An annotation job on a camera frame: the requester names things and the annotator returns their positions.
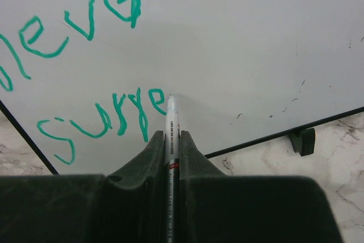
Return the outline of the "white whiteboard black frame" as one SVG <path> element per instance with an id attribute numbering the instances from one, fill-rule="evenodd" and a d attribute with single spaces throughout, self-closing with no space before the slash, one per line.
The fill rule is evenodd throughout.
<path id="1" fill-rule="evenodd" d="M 168 96 L 206 155 L 363 111 L 363 0 L 1 0 L 1 106 L 56 174 L 110 173 Z"/>

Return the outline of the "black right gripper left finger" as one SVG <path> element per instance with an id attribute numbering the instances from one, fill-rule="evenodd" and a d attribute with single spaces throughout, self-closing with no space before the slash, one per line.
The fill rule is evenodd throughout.
<path id="1" fill-rule="evenodd" d="M 164 134 L 111 175 L 1 177 L 2 242 L 159 242 Z"/>

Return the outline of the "green capped whiteboard marker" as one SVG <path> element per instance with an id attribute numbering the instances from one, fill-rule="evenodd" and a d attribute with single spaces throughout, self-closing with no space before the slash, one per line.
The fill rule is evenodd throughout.
<path id="1" fill-rule="evenodd" d="M 180 125 L 177 99 L 170 95 L 167 101 L 164 135 L 164 190 L 162 212 L 162 242 L 178 242 L 179 216 L 179 153 Z"/>

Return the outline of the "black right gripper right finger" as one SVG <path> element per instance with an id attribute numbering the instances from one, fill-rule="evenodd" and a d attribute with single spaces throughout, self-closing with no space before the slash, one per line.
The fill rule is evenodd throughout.
<path id="1" fill-rule="evenodd" d="M 304 176 L 227 176 L 180 136 L 182 242 L 342 242 L 322 188 Z"/>

